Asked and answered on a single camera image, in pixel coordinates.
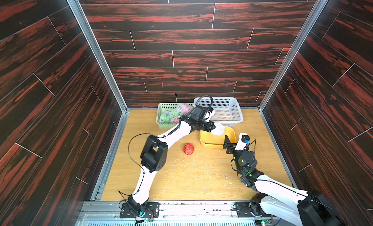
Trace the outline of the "red apple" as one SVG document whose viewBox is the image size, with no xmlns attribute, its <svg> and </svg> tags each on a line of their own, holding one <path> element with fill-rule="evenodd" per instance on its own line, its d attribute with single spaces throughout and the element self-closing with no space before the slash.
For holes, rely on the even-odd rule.
<svg viewBox="0 0 373 226">
<path fill-rule="evenodd" d="M 191 155 L 194 152 L 194 146 L 190 143 L 187 143 L 184 147 L 184 153 L 186 155 Z"/>
</svg>

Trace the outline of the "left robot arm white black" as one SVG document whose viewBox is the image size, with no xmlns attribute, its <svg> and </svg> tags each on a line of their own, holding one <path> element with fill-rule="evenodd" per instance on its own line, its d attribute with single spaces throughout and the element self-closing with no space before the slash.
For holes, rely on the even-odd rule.
<svg viewBox="0 0 373 226">
<path fill-rule="evenodd" d="M 127 203 L 135 216 L 146 211 L 149 193 L 156 174 L 167 161 L 168 150 L 176 142 L 194 131 L 223 132 L 224 126 L 211 121 L 215 114 L 213 107 L 194 106 L 187 114 L 179 117 L 179 122 L 161 135 L 149 134 L 140 154 L 140 177 Z"/>
</svg>

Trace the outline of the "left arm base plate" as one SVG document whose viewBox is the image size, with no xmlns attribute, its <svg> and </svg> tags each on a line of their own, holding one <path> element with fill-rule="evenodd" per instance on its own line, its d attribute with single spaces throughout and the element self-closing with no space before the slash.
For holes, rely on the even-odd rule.
<svg viewBox="0 0 373 226">
<path fill-rule="evenodd" d="M 158 218 L 160 203 L 146 202 L 145 204 L 132 207 L 129 203 L 123 202 L 120 208 L 119 217 L 126 218 Z"/>
</svg>

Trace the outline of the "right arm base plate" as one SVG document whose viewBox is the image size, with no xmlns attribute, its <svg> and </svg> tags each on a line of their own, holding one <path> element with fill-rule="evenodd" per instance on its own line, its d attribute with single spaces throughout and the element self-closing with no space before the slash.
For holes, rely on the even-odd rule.
<svg viewBox="0 0 373 226">
<path fill-rule="evenodd" d="M 244 202 L 236 202 L 232 209 L 236 211 L 239 218 L 244 217 L 264 217 L 264 218 L 271 218 L 273 217 L 271 214 L 266 214 L 263 209 L 261 208 L 260 204 L 255 201 L 244 201 Z"/>
</svg>

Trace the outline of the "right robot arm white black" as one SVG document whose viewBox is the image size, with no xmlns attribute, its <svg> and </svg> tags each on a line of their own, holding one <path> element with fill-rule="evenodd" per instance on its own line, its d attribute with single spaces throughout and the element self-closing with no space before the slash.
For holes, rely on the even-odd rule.
<svg viewBox="0 0 373 226">
<path fill-rule="evenodd" d="M 233 155 L 232 169 L 239 180 L 257 192 L 250 200 L 251 215 L 274 215 L 296 226 L 341 226 L 335 205 L 317 191 L 305 191 L 278 182 L 257 169 L 255 151 L 249 150 L 250 137 L 241 133 L 239 141 L 224 138 L 223 149 Z"/>
</svg>

